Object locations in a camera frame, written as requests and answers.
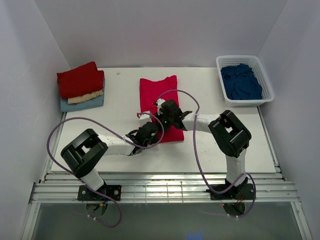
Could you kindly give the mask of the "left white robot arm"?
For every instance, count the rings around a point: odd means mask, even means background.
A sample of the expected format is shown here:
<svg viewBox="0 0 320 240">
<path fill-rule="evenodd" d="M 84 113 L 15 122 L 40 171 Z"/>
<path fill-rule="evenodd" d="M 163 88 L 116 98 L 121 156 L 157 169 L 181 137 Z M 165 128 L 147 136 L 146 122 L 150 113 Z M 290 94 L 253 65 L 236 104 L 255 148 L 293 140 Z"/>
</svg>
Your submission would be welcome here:
<svg viewBox="0 0 320 240">
<path fill-rule="evenodd" d="M 103 136 L 88 128 L 65 146 L 60 155 L 76 178 L 94 191 L 100 191 L 105 181 L 95 166 L 103 156 L 134 156 L 158 141 L 159 128 L 147 122 L 123 137 Z"/>
</svg>

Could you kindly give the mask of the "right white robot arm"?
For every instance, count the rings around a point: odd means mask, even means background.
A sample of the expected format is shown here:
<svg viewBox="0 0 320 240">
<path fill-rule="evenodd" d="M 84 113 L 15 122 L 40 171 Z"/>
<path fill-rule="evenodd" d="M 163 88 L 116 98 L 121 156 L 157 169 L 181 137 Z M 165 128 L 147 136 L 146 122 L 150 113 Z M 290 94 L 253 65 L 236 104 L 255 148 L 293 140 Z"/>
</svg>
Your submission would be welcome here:
<svg viewBox="0 0 320 240">
<path fill-rule="evenodd" d="M 172 99 L 160 98 L 154 105 L 157 107 L 156 117 L 165 130 L 174 127 L 194 134 L 198 131 L 213 135 L 226 158 L 226 177 L 224 184 L 209 184 L 207 191 L 216 199 L 240 196 L 248 183 L 245 158 L 252 135 L 237 116 L 230 110 L 216 115 L 183 112 Z"/>
</svg>

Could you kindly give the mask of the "pink t shirt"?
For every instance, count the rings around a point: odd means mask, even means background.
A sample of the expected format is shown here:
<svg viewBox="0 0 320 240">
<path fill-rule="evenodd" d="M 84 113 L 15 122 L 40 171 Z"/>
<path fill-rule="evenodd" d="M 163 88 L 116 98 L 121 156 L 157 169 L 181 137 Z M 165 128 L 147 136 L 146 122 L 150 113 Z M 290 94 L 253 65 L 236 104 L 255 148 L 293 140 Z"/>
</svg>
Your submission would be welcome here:
<svg viewBox="0 0 320 240">
<path fill-rule="evenodd" d="M 169 90 L 178 89 L 178 79 L 176 75 L 168 76 L 163 80 L 151 81 L 141 78 L 139 81 L 139 101 L 142 112 L 150 111 L 153 115 L 157 113 L 154 103 L 161 94 Z M 166 130 L 161 143 L 183 142 L 184 133 L 182 130 L 172 126 Z"/>
</svg>

